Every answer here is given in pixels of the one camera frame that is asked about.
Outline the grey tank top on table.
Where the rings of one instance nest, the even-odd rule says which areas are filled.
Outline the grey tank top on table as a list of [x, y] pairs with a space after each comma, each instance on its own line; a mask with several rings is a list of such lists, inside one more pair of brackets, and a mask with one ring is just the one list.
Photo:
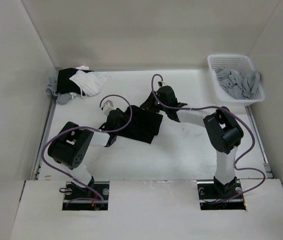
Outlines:
[[58, 105], [66, 105], [73, 96], [70, 93], [57, 93], [58, 80], [56, 76], [49, 77], [49, 83], [45, 88], [46, 95], [55, 98], [55, 102]]

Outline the white plastic laundry basket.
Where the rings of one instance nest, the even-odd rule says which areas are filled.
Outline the white plastic laundry basket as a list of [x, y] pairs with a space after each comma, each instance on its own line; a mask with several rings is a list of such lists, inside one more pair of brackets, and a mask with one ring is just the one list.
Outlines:
[[207, 57], [214, 97], [219, 105], [250, 106], [265, 100], [261, 76], [245, 55], [212, 54]]

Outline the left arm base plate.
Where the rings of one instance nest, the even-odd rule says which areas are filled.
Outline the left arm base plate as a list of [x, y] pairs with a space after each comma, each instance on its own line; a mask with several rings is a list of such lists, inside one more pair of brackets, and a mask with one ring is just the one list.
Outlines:
[[67, 182], [59, 189], [63, 194], [63, 211], [107, 211], [110, 196], [110, 182], [97, 181], [90, 185], [94, 190]]

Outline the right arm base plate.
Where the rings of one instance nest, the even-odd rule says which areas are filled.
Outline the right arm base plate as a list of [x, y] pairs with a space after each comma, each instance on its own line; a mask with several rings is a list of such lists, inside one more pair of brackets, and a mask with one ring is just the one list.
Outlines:
[[246, 210], [243, 195], [230, 199], [242, 192], [242, 186], [239, 180], [237, 180], [236, 184], [224, 195], [217, 192], [213, 181], [198, 181], [197, 189], [199, 206], [203, 211]]

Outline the grey tank tops in basket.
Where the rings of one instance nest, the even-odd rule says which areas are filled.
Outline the grey tank tops in basket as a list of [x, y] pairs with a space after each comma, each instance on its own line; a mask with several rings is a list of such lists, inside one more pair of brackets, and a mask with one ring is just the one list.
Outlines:
[[244, 76], [225, 67], [215, 69], [221, 88], [236, 100], [248, 100], [254, 95], [260, 84], [261, 76], [257, 71], [250, 70]]

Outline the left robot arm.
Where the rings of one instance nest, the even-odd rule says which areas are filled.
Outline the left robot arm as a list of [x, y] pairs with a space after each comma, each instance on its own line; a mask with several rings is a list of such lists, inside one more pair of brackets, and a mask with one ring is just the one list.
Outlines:
[[133, 117], [131, 106], [127, 108], [128, 117], [124, 117], [119, 108], [103, 107], [102, 110], [107, 114], [107, 120], [101, 128], [79, 126], [68, 121], [58, 135], [48, 142], [48, 156], [63, 167], [57, 171], [71, 179], [66, 190], [72, 195], [77, 193], [85, 200], [96, 192], [94, 177], [83, 163], [89, 146], [110, 147], [117, 140], [118, 133], [128, 127]]

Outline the white front panel board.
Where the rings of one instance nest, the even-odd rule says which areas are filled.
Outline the white front panel board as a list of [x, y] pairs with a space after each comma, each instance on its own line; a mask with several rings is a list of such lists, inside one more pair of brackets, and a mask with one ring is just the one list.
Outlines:
[[202, 210], [195, 181], [111, 181], [106, 211], [63, 210], [62, 180], [27, 181], [13, 240], [283, 240], [283, 188], [268, 179], [246, 210]]

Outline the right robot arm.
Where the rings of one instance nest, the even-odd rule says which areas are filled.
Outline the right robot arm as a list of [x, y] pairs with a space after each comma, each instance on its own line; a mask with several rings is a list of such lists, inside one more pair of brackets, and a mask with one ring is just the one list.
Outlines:
[[244, 132], [227, 107], [195, 110], [187, 103], [179, 102], [174, 90], [167, 85], [151, 93], [140, 107], [154, 113], [163, 111], [175, 122], [205, 128], [216, 150], [213, 192], [219, 198], [225, 198], [232, 192], [237, 181], [234, 162]]

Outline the white tank top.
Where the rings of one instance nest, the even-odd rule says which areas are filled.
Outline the white tank top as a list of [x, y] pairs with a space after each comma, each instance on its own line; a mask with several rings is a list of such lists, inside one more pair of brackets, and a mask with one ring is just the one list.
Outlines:
[[89, 70], [89, 67], [86, 66], [76, 67], [75, 69], [75, 74], [69, 80], [79, 87], [79, 94], [82, 99], [100, 94], [104, 83], [109, 79], [108, 76], [100, 72], [86, 72]]

